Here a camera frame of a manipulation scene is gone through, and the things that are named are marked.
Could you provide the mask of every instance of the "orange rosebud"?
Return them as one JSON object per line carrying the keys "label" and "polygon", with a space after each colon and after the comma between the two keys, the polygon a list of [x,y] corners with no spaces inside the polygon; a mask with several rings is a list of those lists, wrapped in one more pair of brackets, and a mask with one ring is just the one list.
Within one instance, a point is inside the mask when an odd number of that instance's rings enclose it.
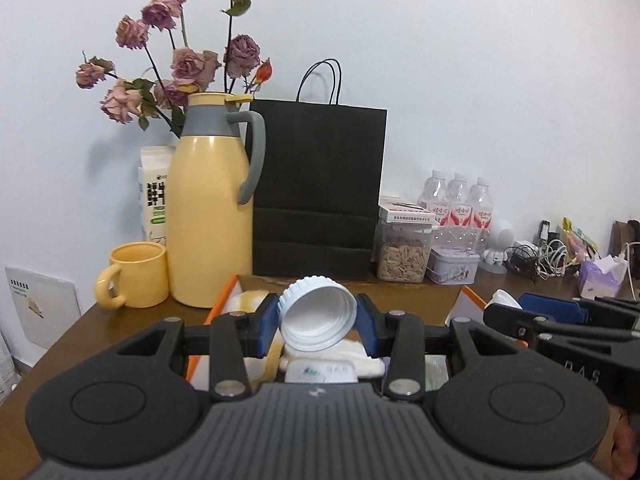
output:
{"label": "orange rosebud", "polygon": [[264,83],[271,77],[272,73],[273,68],[271,67],[271,61],[270,58],[267,58],[267,61],[263,62],[255,72],[255,82],[258,84]]}

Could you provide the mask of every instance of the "wooden table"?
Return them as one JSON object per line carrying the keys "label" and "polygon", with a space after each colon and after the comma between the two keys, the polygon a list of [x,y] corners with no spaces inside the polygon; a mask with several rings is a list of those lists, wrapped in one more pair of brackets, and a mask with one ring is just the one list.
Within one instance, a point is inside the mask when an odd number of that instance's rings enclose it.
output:
{"label": "wooden table", "polygon": [[[243,285],[281,292],[288,280],[246,277]],[[457,286],[439,286],[433,283],[405,285],[385,282],[344,282],[354,293],[369,294],[381,311],[400,308],[419,314],[428,324],[442,324],[453,306]],[[533,283],[514,274],[490,274],[478,270],[472,289],[484,300],[491,298],[498,288],[519,297],[524,292],[535,292],[555,298],[569,299],[576,295],[572,277],[554,278]],[[0,478],[20,480],[40,463],[33,441],[24,423],[24,409],[33,391],[49,378],[71,368],[108,346],[144,327],[169,316],[179,316],[186,325],[204,322],[206,309],[184,306],[169,298],[164,303],[146,309],[123,308],[107,311],[93,306],[87,311],[34,366],[18,384],[0,408]]]}

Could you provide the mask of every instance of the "bag handle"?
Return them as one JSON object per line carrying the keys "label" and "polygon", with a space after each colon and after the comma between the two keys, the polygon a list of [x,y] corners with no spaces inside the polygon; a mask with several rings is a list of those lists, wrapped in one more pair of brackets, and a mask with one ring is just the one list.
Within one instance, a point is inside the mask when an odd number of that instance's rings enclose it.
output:
{"label": "bag handle", "polygon": [[300,82],[300,86],[298,87],[298,93],[296,94],[296,102],[300,102],[300,92],[302,91],[302,86],[304,85],[304,83],[307,80],[307,78],[320,65],[326,64],[326,65],[329,66],[329,68],[331,69],[331,72],[334,75],[334,86],[331,89],[331,95],[329,97],[329,104],[333,104],[331,101],[334,99],[335,81],[336,81],[336,79],[335,79],[335,68],[330,63],[330,61],[333,61],[338,67],[338,91],[337,91],[337,93],[335,93],[335,104],[338,104],[338,101],[340,100],[340,90],[342,89],[342,66],[340,65],[340,62],[337,59],[335,59],[335,57],[328,57],[326,59],[323,59],[322,61],[318,61],[316,63],[313,63],[313,65],[309,67],[309,69],[305,72],[305,75],[302,76],[302,81]]}

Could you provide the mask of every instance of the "bottle label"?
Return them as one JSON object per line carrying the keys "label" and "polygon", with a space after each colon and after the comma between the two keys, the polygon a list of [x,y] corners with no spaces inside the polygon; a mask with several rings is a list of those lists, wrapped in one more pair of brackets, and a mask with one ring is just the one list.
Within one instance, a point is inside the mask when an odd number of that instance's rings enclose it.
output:
{"label": "bottle label", "polygon": [[458,204],[449,213],[449,224],[452,225],[469,225],[471,222],[472,209],[469,205]]}
{"label": "bottle label", "polygon": [[482,229],[486,229],[489,227],[491,223],[491,211],[487,209],[479,209],[474,211],[474,218],[472,221],[472,225],[474,227],[479,227]]}
{"label": "bottle label", "polygon": [[429,211],[436,215],[436,222],[438,225],[444,225],[447,223],[447,219],[449,218],[449,208],[445,205],[430,205]]}

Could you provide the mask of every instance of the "white plastic cap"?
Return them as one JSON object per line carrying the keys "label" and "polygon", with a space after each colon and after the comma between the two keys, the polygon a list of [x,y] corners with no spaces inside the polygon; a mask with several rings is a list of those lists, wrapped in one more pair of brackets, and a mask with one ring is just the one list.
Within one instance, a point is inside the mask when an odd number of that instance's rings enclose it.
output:
{"label": "white plastic cap", "polygon": [[289,285],[278,302],[280,333],[302,352],[324,350],[341,341],[356,321],[356,299],[347,288],[324,276],[308,276]]}

